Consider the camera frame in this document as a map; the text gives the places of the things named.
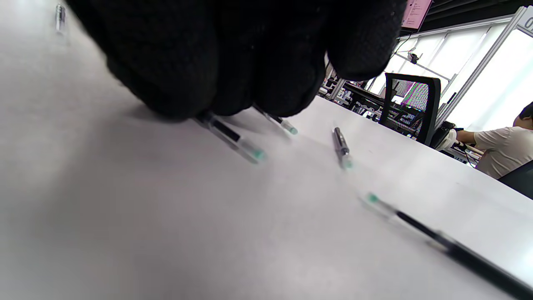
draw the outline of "white t-shirt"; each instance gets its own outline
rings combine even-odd
[[[533,160],[533,130],[504,127],[474,133],[476,148],[486,150],[476,169],[499,179]]]

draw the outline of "ceiling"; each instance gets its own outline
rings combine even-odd
[[[420,31],[501,17],[533,0],[434,0]]]

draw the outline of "gloved hand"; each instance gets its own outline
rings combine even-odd
[[[406,0],[67,0],[110,71],[173,119],[256,103],[299,113],[325,77],[361,81],[388,63]]]

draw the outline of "person's arm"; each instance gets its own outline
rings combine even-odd
[[[492,150],[502,147],[507,141],[509,133],[508,127],[480,132],[462,130],[457,132],[457,140],[465,144],[475,143],[475,147],[480,150]]]
[[[465,144],[475,144],[474,132],[466,130],[458,131],[457,140]]]

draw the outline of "mesh chair back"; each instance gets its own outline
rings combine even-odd
[[[383,112],[379,123],[429,145],[440,101],[438,78],[386,73]]]

